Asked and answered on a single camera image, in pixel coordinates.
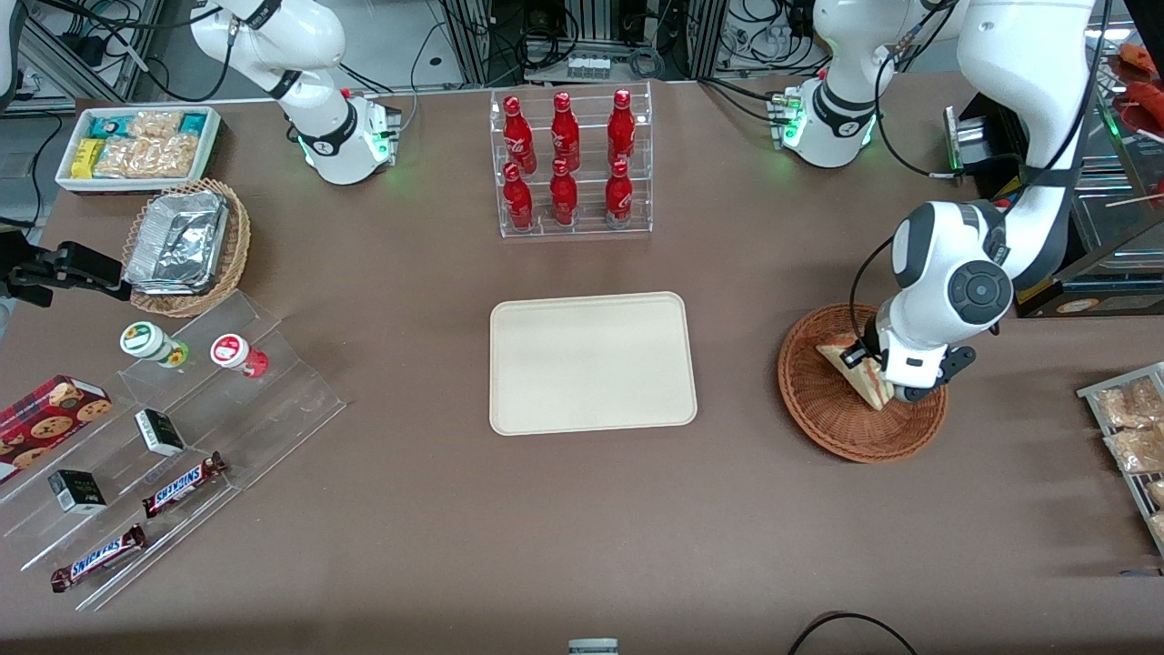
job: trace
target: snack display shelf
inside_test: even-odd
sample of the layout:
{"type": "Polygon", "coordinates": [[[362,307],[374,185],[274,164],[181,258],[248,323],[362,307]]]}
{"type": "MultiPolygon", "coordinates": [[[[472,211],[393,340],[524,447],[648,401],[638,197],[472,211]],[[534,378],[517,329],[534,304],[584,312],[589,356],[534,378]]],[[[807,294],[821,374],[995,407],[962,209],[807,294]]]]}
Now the snack display shelf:
{"type": "MultiPolygon", "coordinates": [[[[1112,453],[1112,456],[1116,460],[1117,465],[1119,454],[1113,447],[1112,437],[1120,432],[1120,428],[1112,426],[1112,423],[1107,420],[1106,414],[1100,408],[1098,394],[1106,390],[1123,387],[1124,385],[1142,378],[1151,380],[1152,386],[1156,387],[1156,392],[1161,394],[1161,398],[1164,398],[1164,363],[1145,366],[1076,392],[1077,397],[1087,401],[1087,407],[1091,408],[1092,415],[1095,418],[1095,422],[1099,423],[1099,428],[1103,433],[1103,444],[1112,453]]],[[[1143,518],[1145,524],[1148,524],[1149,517],[1164,511],[1164,508],[1162,508],[1152,499],[1151,494],[1148,493],[1148,485],[1164,479],[1164,474],[1128,474],[1122,469],[1120,469],[1120,474],[1123,477],[1123,482],[1128,484],[1128,489],[1131,491],[1131,498],[1135,500],[1136,508],[1140,511],[1140,515],[1143,518]]],[[[1156,542],[1157,551],[1164,556],[1164,539],[1162,539],[1161,535],[1157,535],[1156,531],[1152,531],[1150,526],[1148,533],[1152,536],[1152,541],[1156,542]]]]}
{"type": "Polygon", "coordinates": [[[191,320],[173,337],[190,347],[189,359],[165,370],[139,361],[106,386],[114,411],[88,434],[74,436],[24,471],[0,499],[0,529],[22,570],[44,581],[54,571],[140,525],[147,548],[118,557],[59,595],[76,610],[97,610],[155,565],[204,521],[253,486],[307,437],[343,410],[345,403],[276,330],[278,321],[242,291],[191,320]],[[257,378],[225,370],[210,359],[223,334],[237,334],[263,351],[270,368],[257,378]],[[186,448],[175,457],[149,451],[134,415],[142,408],[169,415],[186,448]],[[187,497],[148,519],[142,501],[219,453],[227,469],[187,497]],[[48,477],[58,469],[94,476],[107,506],[92,515],[62,512],[48,477]]]}

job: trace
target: cookie box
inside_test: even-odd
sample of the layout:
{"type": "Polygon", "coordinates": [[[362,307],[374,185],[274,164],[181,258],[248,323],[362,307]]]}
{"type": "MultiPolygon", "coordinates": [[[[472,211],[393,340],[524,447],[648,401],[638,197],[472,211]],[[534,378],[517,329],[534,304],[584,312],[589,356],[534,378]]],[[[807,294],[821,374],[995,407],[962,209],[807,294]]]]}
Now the cookie box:
{"type": "Polygon", "coordinates": [[[57,376],[0,412],[0,484],[112,408],[100,387],[57,376]]]}

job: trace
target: white plastic tray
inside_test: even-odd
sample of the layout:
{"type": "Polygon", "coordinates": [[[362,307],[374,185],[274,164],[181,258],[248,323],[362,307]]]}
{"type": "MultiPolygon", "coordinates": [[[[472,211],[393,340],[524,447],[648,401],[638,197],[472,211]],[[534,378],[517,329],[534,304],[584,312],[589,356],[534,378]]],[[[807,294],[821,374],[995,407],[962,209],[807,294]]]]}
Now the white plastic tray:
{"type": "Polygon", "coordinates": [[[61,157],[57,166],[57,184],[68,191],[78,193],[130,193],[134,191],[158,191],[196,181],[201,179],[206,164],[210,162],[211,151],[214,149],[214,138],[218,136],[221,118],[219,113],[207,106],[196,105],[149,105],[142,107],[104,107],[99,109],[85,109],[77,116],[77,124],[69,136],[69,147],[61,157]],[[150,177],[143,179],[113,179],[113,178],[73,178],[69,175],[73,157],[77,155],[77,144],[88,134],[93,119],[123,116],[135,114],[139,111],[151,112],[183,112],[187,114],[206,114],[206,123],[198,138],[198,150],[194,151],[194,162],[190,166],[190,175],[185,177],[150,177]]]}
{"type": "Polygon", "coordinates": [[[505,436],[684,426],[697,411],[687,312],[668,291],[502,302],[489,368],[505,436]]]}

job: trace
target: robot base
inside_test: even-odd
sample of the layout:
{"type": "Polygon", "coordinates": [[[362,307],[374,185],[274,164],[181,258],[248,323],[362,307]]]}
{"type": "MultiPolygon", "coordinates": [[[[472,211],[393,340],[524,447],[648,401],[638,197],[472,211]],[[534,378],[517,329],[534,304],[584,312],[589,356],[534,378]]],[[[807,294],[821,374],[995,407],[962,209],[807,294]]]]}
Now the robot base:
{"type": "Polygon", "coordinates": [[[768,118],[779,122],[772,126],[772,143],[778,150],[796,152],[812,165],[839,168],[857,158],[861,148],[873,138],[876,118],[870,120],[864,137],[837,136],[832,133],[832,128],[816,115],[812,106],[812,93],[821,84],[819,79],[809,79],[801,86],[789,86],[783,95],[767,102],[768,118]]]}
{"type": "Polygon", "coordinates": [[[356,130],[331,156],[313,154],[300,138],[307,163],[332,184],[355,184],[381,168],[396,164],[400,114],[367,98],[349,98],[356,109],[356,130]]]}

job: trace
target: table surface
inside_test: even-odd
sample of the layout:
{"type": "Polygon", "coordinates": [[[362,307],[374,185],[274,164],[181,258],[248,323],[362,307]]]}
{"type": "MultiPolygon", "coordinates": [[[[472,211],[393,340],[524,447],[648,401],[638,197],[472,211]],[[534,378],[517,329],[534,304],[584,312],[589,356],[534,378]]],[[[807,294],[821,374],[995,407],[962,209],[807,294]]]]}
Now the table surface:
{"type": "MultiPolygon", "coordinates": [[[[1074,390],[1164,359],[1164,321],[1008,320],[973,341],[931,446],[842,462],[779,399],[781,340],[909,209],[972,185],[909,172],[880,138],[814,169],[696,84],[653,91],[655,232],[585,243],[497,234],[487,92],[423,97],[400,163],[350,187],[304,165],[275,104],[220,106],[211,173],[254,223],[242,287],[350,406],[100,612],[0,551],[2,650],[509,655],[612,635],[629,655],[782,653],[851,610],[927,654],[1159,652],[1164,581],[1117,576],[1159,561],[1074,390]],[[687,304],[693,423],[492,433],[497,302],[661,290],[687,304]]],[[[957,74],[895,78],[895,144],[939,165],[941,109],[971,95],[957,74]]],[[[45,242],[119,252],[141,202],[63,192],[45,242]]],[[[860,298],[893,290],[881,259],[860,298]]],[[[22,306],[0,404],[58,372],[108,378],[140,318],[84,291],[22,306]]],[[[899,652],[822,633],[802,653],[899,652]]]]}

